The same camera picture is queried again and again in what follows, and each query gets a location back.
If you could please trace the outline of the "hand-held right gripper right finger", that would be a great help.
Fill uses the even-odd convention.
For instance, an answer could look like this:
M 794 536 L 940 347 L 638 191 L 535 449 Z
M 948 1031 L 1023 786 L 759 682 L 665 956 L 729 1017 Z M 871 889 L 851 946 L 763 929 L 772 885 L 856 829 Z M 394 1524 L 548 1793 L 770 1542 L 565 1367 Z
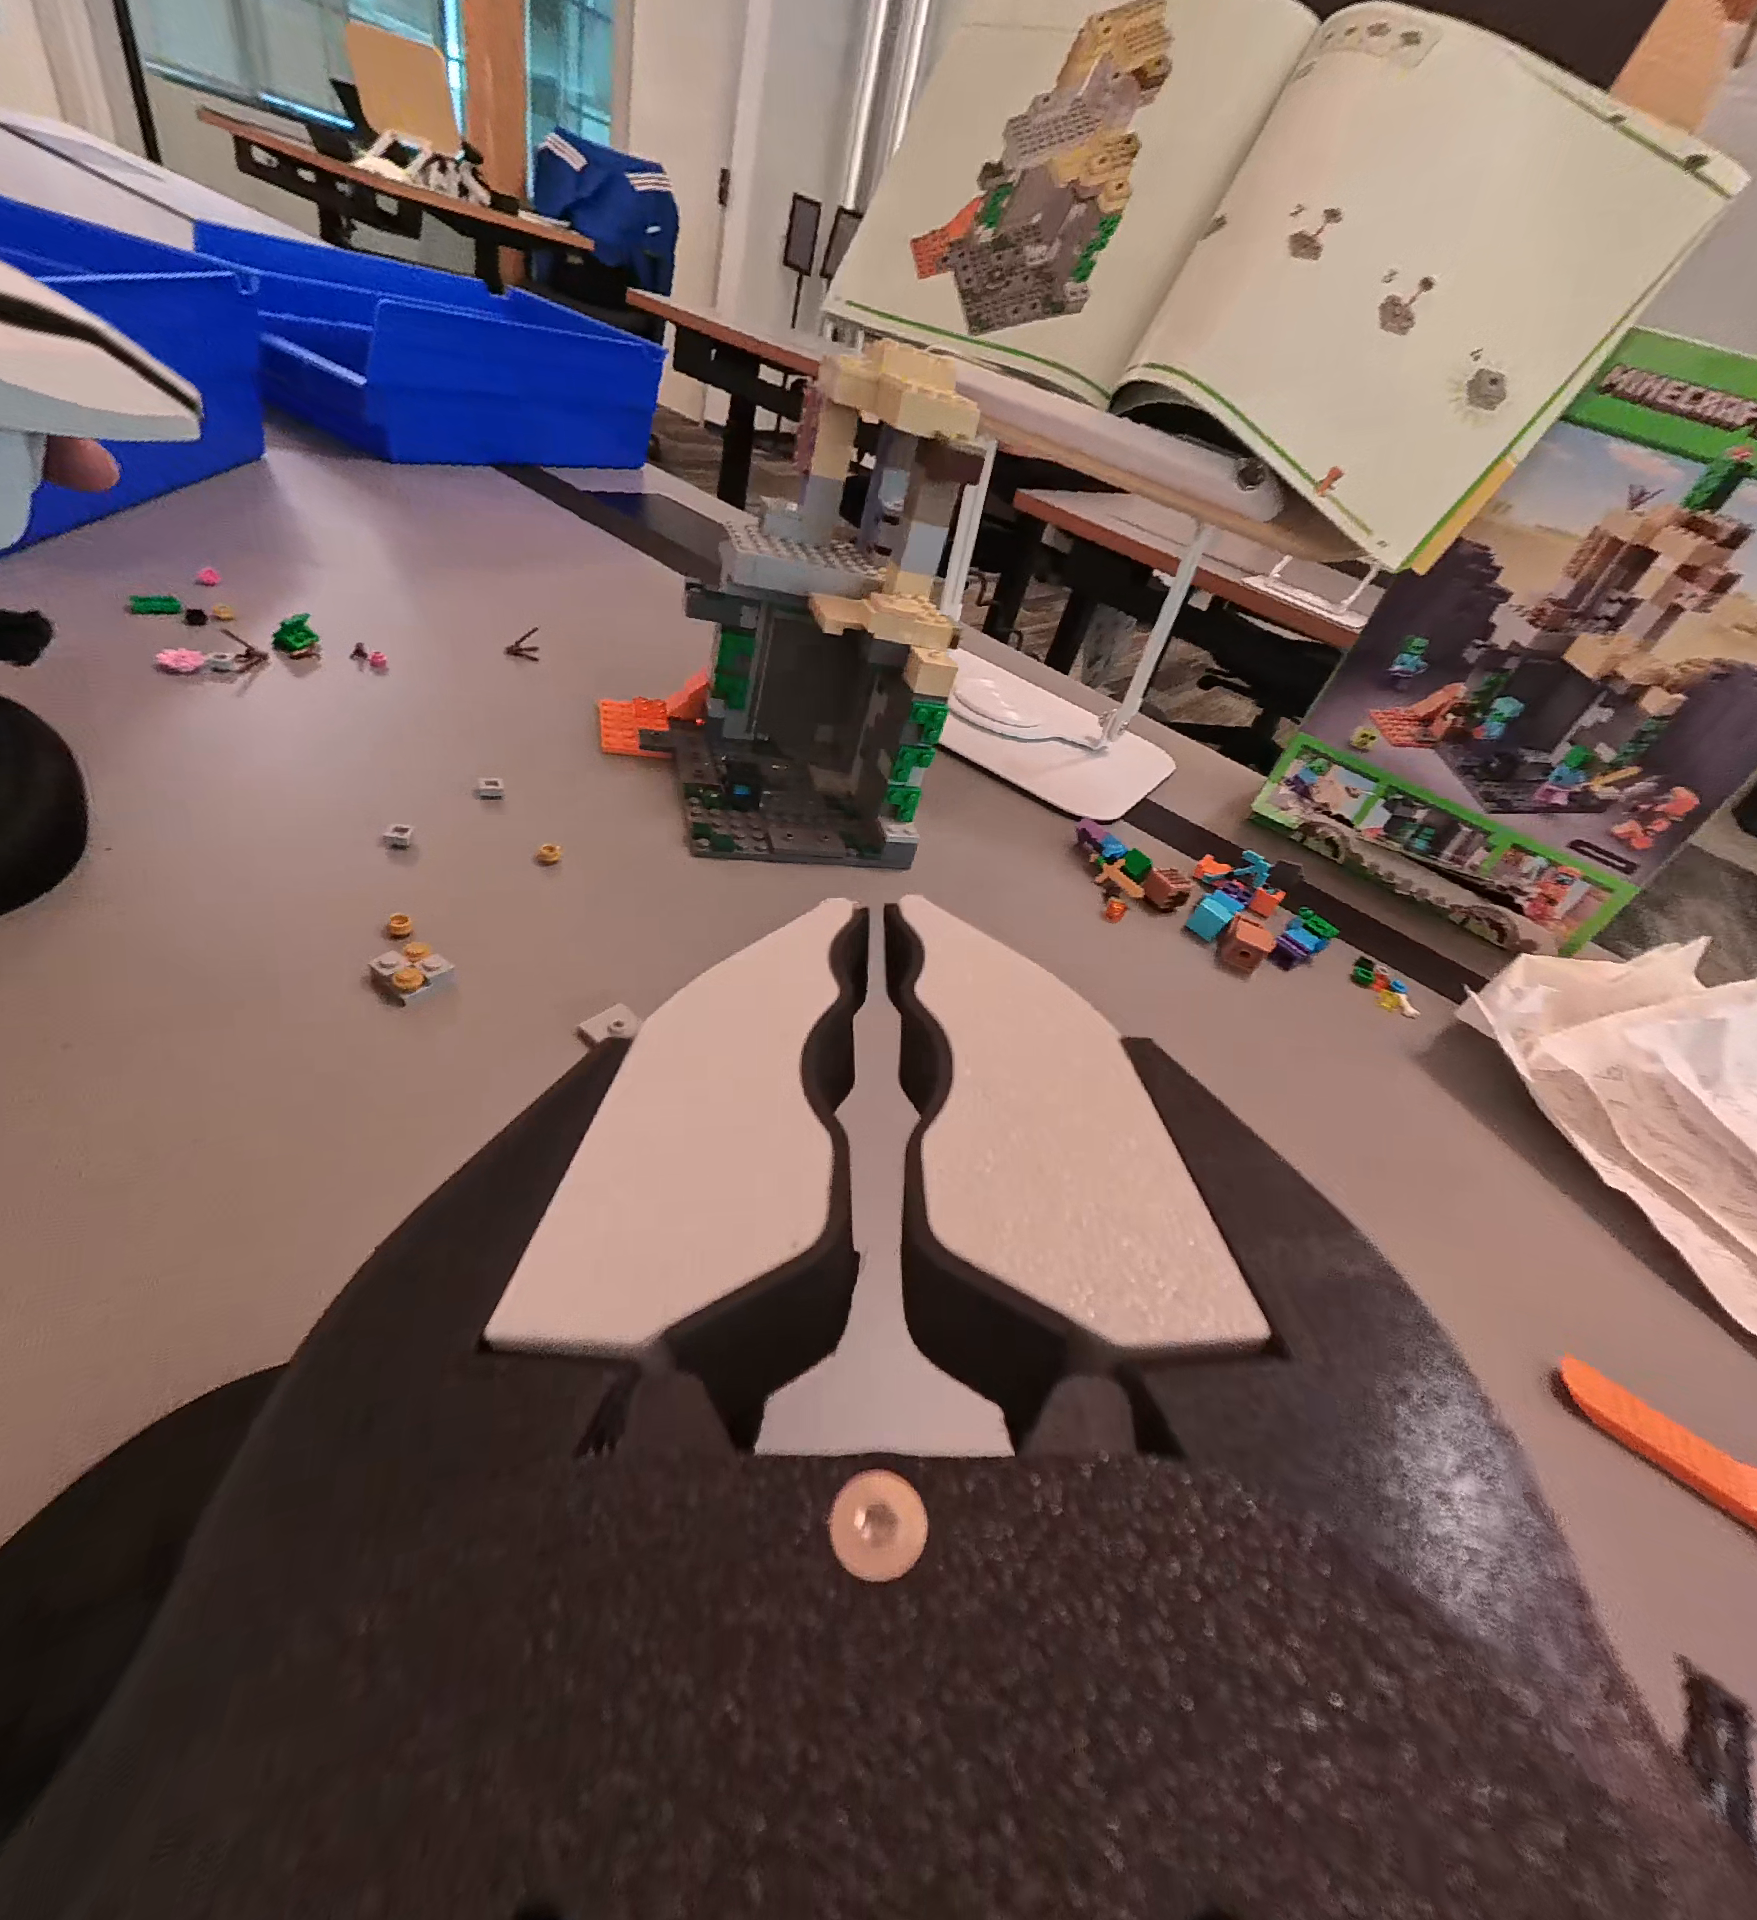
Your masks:
M 1013 1449 L 1072 1378 L 1248 1358 L 1274 1328 L 1122 1036 L 926 896 L 884 910 L 916 1350 L 991 1402 Z

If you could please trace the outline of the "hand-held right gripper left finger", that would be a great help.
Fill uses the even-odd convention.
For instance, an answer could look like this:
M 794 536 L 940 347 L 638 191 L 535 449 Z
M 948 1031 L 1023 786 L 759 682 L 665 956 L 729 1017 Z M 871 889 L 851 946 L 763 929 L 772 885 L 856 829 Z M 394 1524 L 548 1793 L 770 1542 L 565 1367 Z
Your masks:
M 844 1334 L 867 910 L 823 897 L 672 993 L 615 1049 L 485 1344 L 675 1370 L 736 1449 Z

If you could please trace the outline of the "wooden-top desk black legs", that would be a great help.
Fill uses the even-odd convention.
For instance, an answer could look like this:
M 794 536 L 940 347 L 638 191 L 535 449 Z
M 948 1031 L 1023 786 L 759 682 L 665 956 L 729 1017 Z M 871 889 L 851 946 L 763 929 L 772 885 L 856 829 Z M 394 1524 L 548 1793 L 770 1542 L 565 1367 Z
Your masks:
M 315 150 L 305 138 L 265 127 L 217 107 L 195 107 L 195 120 L 232 146 L 232 164 L 245 180 L 274 186 L 319 213 L 322 235 L 345 248 L 345 224 L 419 235 L 429 218 L 475 248 L 475 275 L 486 290 L 503 288 L 501 253 L 556 250 L 575 258 L 595 248 L 586 235 L 523 210 L 479 204 L 404 176 L 377 173 L 352 160 Z

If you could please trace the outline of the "grey desk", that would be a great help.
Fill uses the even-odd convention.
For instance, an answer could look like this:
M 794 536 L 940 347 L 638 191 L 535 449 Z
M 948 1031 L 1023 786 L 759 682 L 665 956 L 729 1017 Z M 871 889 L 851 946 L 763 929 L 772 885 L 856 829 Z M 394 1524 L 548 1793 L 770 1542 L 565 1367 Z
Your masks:
M 218 571 L 218 586 L 193 572 Z M 235 608 L 124 613 L 131 592 Z M 0 919 L 0 1541 L 175 1402 L 278 1364 L 374 1243 L 575 1054 L 827 892 L 920 889 L 1148 1036 L 1418 1282 L 1535 1459 L 1657 1712 L 1677 1658 L 1757 1719 L 1757 1541 L 1555 1395 L 1579 1354 L 1757 1459 L 1757 1352 L 1430 996 L 1336 967 L 1225 974 L 1104 924 L 1072 829 L 937 762 L 906 876 L 689 859 L 593 699 L 702 659 L 677 581 L 526 485 L 277 427 L 261 461 L 0 561 L 44 659 L 0 671 L 73 748 L 94 842 Z M 314 659 L 271 651 L 311 613 Z M 503 659 L 539 626 L 541 659 Z M 161 646 L 267 646 L 170 679 Z M 348 659 L 362 642 L 388 672 Z M 503 782 L 481 802 L 475 779 Z M 409 822 L 414 849 L 379 845 Z M 532 849 L 562 845 L 562 865 Z M 391 913 L 454 960 L 394 1004 Z

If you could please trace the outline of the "blue plastic bin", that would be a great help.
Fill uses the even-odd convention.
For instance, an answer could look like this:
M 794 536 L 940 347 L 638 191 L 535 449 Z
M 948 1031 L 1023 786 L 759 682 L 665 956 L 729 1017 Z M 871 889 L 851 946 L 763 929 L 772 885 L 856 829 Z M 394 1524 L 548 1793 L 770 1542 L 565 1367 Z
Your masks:
M 0 193 L 0 555 L 261 449 L 238 268 Z
M 422 294 L 432 270 L 204 218 L 193 221 L 193 253 L 235 270 L 257 298 L 265 402 L 368 447 L 368 351 L 379 307 Z
M 398 464 L 640 468 L 665 347 L 570 307 L 526 318 L 379 298 L 368 435 Z

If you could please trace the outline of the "pile of colourful toy bricks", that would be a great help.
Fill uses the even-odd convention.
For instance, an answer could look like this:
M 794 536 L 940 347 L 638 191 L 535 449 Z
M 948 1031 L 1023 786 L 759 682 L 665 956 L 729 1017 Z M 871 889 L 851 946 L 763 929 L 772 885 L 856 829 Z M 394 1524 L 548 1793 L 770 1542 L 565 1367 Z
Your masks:
M 1177 926 L 1232 974 L 1296 973 L 1343 942 L 1321 910 L 1292 897 L 1296 876 L 1259 852 L 1209 852 L 1191 867 L 1155 859 L 1095 819 L 1074 822 L 1074 855 L 1100 892 L 1100 919 L 1141 910 Z

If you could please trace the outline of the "white book stand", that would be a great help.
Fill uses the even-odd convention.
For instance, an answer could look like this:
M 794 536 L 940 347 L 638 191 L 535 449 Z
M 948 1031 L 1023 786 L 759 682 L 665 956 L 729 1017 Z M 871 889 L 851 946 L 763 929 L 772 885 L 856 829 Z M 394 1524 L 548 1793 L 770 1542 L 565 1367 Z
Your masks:
M 1144 497 L 1189 515 L 1198 536 L 1147 625 L 1122 611 L 1097 611 L 1072 672 L 1055 672 L 1044 651 L 1065 591 L 1050 565 L 1037 568 L 1008 629 L 988 633 L 985 622 L 998 581 L 1014 559 L 1013 497 L 1021 487 L 1055 489 L 1044 487 L 1044 478 L 1060 474 L 1060 459 L 1003 449 L 985 485 L 964 502 L 958 584 L 973 561 L 980 561 L 988 592 L 980 603 L 980 629 L 967 639 L 947 748 L 1058 809 L 1111 822 L 1172 773 L 1168 749 L 1144 736 L 1144 718 L 1161 661 L 1172 642 L 1187 642 L 1201 655 L 1201 685 L 1245 699 L 1248 720 L 1175 720 L 1168 729 L 1256 773 L 1266 769 L 1274 762 L 1276 728 L 1302 716 L 1343 651 L 1271 633 L 1225 608 L 1195 608 L 1191 572 L 1207 532 L 1224 526 L 1262 538 L 1285 555 L 1379 568 L 1301 505 L 1279 508 L 1274 519 L 1251 519 L 1241 502 L 1195 494 L 1191 477 L 1157 485 L 1118 468 L 1115 459 L 1091 461 L 1081 454 L 1074 482 L 1063 489 Z

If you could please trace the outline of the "toy brick tower model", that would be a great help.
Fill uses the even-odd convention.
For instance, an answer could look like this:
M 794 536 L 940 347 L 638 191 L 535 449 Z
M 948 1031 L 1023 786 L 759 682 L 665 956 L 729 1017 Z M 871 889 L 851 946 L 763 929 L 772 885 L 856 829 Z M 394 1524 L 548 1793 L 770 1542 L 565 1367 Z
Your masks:
M 904 341 L 827 352 L 794 432 L 797 497 L 736 525 L 683 586 L 705 671 L 666 700 L 598 700 L 603 755 L 657 758 L 705 859 L 904 873 L 958 685 L 937 584 L 985 474 L 954 362 Z

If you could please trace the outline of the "blue jacket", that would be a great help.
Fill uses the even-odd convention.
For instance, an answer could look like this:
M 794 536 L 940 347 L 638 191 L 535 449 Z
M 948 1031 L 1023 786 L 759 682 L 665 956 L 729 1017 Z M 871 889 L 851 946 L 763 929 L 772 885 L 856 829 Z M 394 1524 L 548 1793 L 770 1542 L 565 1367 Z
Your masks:
M 677 204 L 657 163 L 553 127 L 531 157 L 531 208 L 586 235 L 595 265 L 672 294 Z

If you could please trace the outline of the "pile of white paper bags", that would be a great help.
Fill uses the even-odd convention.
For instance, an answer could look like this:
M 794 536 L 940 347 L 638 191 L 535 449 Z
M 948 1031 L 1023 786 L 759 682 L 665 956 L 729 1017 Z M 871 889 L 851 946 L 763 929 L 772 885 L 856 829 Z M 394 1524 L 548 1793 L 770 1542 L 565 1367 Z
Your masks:
M 1757 974 L 1701 984 L 1706 946 L 1522 952 L 1465 996 L 1462 1021 L 1757 1338 Z

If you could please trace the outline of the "wooden-top table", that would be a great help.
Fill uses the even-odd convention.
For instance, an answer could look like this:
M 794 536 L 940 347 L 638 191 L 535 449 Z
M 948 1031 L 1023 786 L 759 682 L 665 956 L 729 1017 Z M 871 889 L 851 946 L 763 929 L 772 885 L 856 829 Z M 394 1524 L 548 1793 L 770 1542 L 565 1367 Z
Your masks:
M 759 415 L 794 424 L 827 338 L 807 330 L 752 330 L 710 307 L 640 288 L 625 288 L 625 304 L 670 327 L 670 367 L 726 402 L 716 497 L 746 505 Z
M 1033 489 L 1013 497 L 1014 559 L 988 601 L 988 633 L 1003 633 L 1021 611 L 1037 568 L 1050 565 L 1065 591 L 1058 626 L 1044 651 L 1055 672 L 1072 672 L 1104 608 L 1147 625 L 1198 536 L 1189 515 L 1132 494 Z M 1345 651 L 1385 592 L 1379 571 L 1355 561 L 1308 561 L 1262 538 L 1215 526 L 1191 572 L 1195 608 L 1225 608 L 1271 633 Z

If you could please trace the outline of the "toy brick set box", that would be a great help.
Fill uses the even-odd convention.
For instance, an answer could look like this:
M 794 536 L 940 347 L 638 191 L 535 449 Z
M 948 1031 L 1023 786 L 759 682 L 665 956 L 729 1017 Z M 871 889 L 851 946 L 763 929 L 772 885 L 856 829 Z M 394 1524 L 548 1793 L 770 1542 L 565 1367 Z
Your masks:
M 1401 571 L 1248 819 L 1576 952 L 1757 779 L 1757 355 L 1633 327 Z

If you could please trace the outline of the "orange brick separator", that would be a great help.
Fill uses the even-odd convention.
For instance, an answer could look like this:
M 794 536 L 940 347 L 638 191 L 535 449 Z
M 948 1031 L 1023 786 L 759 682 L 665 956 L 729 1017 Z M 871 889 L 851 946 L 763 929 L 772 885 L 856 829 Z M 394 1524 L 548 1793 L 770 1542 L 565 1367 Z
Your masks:
M 1754 1464 L 1716 1449 L 1574 1354 L 1560 1358 L 1556 1378 L 1592 1425 L 1757 1532 Z

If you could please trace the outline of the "open instruction booklet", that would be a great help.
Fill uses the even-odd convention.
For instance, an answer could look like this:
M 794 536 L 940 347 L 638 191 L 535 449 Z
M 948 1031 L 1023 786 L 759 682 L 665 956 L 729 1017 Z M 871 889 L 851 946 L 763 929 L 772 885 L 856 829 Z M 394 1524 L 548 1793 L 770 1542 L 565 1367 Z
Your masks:
M 1408 3 L 967 3 L 823 311 L 1184 404 L 1428 565 L 1747 186 Z

